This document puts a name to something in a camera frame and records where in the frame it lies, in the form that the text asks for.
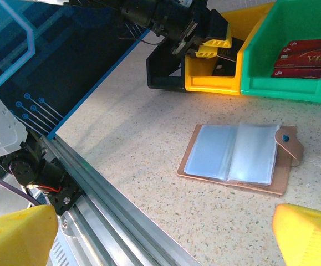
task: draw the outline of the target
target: green plastic storage bin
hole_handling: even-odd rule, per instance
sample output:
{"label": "green plastic storage bin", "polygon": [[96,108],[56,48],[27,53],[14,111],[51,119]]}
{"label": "green plastic storage bin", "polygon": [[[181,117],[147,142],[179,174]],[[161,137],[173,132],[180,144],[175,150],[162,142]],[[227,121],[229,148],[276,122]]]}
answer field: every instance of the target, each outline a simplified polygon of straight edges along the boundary
{"label": "green plastic storage bin", "polygon": [[277,0],[244,51],[242,94],[321,103],[321,79],[271,78],[281,49],[305,39],[321,39],[321,0]]}

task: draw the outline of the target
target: white speckled surface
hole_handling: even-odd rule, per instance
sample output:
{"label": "white speckled surface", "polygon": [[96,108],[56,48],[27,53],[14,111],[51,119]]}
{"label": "white speckled surface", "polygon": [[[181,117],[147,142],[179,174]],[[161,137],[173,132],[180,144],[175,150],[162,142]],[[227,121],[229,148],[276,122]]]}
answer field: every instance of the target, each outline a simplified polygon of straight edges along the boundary
{"label": "white speckled surface", "polygon": [[[221,3],[210,1],[220,11],[242,6]],[[152,49],[139,44],[58,135],[202,265],[284,265],[271,227],[275,206],[321,210],[321,105],[151,90]],[[176,177],[196,124],[240,121],[298,127],[304,159],[283,197]]]}

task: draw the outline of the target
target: purple cable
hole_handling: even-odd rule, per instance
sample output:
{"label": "purple cable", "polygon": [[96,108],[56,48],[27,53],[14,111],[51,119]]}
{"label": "purple cable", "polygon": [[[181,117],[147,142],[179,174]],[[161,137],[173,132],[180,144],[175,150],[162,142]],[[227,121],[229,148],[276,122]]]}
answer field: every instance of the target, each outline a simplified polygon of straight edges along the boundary
{"label": "purple cable", "polygon": [[3,188],[6,188],[7,190],[10,190],[11,192],[23,197],[25,200],[29,201],[32,205],[37,206],[40,205],[38,201],[36,201],[33,197],[26,195],[21,190],[11,186],[10,184],[6,183],[5,181],[2,181],[0,179],[0,186]]}

